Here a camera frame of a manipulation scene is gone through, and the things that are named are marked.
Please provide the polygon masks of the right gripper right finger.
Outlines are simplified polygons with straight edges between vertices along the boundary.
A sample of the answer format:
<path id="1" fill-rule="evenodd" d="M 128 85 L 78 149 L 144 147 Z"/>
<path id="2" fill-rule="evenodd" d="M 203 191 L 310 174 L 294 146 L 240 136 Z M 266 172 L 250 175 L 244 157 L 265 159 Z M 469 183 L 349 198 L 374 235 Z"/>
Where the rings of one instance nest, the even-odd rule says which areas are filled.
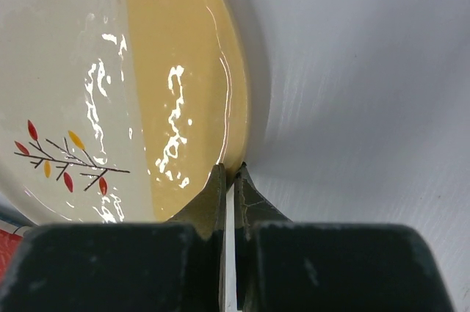
<path id="1" fill-rule="evenodd" d="M 236 301 L 242 311 L 451 311 L 430 248 L 396 224 L 293 222 L 234 180 Z"/>

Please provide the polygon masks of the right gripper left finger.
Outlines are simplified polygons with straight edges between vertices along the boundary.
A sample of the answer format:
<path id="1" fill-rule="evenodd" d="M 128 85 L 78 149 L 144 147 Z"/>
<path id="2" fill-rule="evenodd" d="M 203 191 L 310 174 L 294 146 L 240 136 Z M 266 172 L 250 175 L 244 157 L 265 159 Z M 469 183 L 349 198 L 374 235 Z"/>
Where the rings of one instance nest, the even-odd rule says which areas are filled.
<path id="1" fill-rule="evenodd" d="M 1 282 L 3 311 L 221 311 L 226 174 L 163 223 L 30 230 Z"/>

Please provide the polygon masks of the patchwork patterned placemat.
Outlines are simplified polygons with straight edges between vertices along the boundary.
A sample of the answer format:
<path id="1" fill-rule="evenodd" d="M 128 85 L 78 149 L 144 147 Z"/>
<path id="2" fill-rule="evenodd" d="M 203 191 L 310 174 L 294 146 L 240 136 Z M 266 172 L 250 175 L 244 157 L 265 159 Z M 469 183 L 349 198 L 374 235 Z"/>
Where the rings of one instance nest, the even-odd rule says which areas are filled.
<path id="1" fill-rule="evenodd" d="M 12 219 L 0 219 L 0 278 L 3 280 L 10 261 L 21 243 L 25 233 L 31 230 L 29 225 L 18 224 Z"/>

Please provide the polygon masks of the cream yellow ceramic plate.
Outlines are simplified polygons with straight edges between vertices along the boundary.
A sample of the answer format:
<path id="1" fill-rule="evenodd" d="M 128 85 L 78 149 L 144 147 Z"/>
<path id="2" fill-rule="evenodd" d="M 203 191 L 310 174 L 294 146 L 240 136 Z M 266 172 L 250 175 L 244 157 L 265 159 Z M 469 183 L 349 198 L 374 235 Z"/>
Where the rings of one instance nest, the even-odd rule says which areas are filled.
<path id="1" fill-rule="evenodd" d="M 225 0 L 1 0 L 1 193 L 37 225 L 168 220 L 249 104 Z"/>

